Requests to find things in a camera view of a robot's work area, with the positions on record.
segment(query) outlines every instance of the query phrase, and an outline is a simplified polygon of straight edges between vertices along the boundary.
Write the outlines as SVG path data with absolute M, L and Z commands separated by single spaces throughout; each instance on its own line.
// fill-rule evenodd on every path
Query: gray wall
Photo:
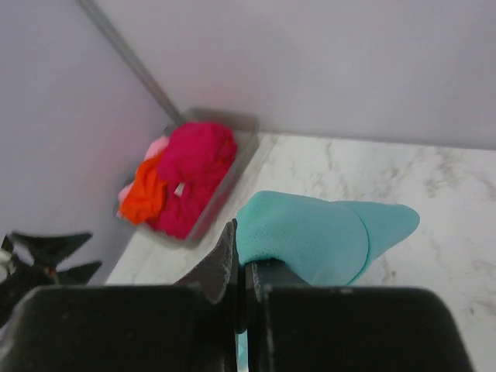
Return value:
M 89 229 L 65 266 L 101 259 L 103 281 L 133 232 L 116 194 L 166 122 L 75 2 L 0 2 L 0 233 Z
M 496 149 L 495 0 L 96 0 L 181 109 Z

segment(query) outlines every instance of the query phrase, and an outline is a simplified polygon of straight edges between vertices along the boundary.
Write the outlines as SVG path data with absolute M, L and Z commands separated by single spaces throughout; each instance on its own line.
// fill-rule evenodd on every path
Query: black object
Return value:
M 0 264 L 7 274 L 0 283 L 0 328 L 7 323 L 16 304 L 32 289 L 50 284 L 87 284 L 101 262 L 92 262 L 57 272 L 57 265 L 91 238 L 89 232 L 67 236 L 30 236 L 13 232 L 4 237 Z M 14 253 L 14 245 L 23 245 L 31 254 L 28 264 Z
M 240 267 L 235 220 L 174 286 L 36 291 L 12 318 L 0 370 L 232 372 L 244 329 L 250 371 L 472 371 L 434 294 L 312 288 L 277 260 Z

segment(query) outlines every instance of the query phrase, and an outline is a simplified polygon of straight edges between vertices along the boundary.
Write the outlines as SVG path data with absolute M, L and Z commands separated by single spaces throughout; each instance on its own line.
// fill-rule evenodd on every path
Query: pile of clothes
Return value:
M 132 184 L 119 193 L 119 215 L 185 239 L 236 158 L 231 129 L 189 122 L 146 152 Z

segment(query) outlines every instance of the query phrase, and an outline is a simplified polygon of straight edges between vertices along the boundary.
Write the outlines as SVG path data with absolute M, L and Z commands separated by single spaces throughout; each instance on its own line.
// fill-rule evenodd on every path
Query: folded cloth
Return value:
M 240 264 L 276 258 L 309 284 L 334 286 L 355 281 L 373 260 L 412 234 L 420 218 L 404 205 L 262 191 L 236 220 Z M 246 332 L 238 342 L 238 366 L 244 369 Z
M 218 123 L 189 122 L 174 130 L 157 165 L 160 179 L 167 181 L 167 202 L 158 219 L 147 221 L 150 227 L 186 238 L 236 151 L 233 132 Z
M 148 160 L 151 157 L 155 157 L 156 155 L 158 155 L 163 149 L 167 147 L 168 143 L 169 143 L 169 138 L 167 136 L 161 136 L 155 139 L 148 147 L 148 150 L 146 151 L 145 160 Z M 128 195 L 132 186 L 133 183 L 131 182 L 130 184 L 124 186 L 124 188 L 119 192 L 119 194 L 117 195 L 119 204 L 122 204 L 122 202 L 124 202 L 124 199 Z
M 164 206 L 167 182 L 161 180 L 157 173 L 157 164 L 163 153 L 162 150 L 141 163 L 133 185 L 119 208 L 119 214 L 135 225 L 157 218 Z

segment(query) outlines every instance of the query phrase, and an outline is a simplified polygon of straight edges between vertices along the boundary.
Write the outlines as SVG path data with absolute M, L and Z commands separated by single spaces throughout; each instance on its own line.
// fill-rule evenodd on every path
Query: white marble surface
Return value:
M 357 285 L 429 288 L 453 313 L 479 372 L 496 370 L 496 152 L 263 134 L 217 222 L 194 250 L 143 232 L 109 284 L 173 283 L 215 245 L 253 193 L 402 203 L 421 216 Z

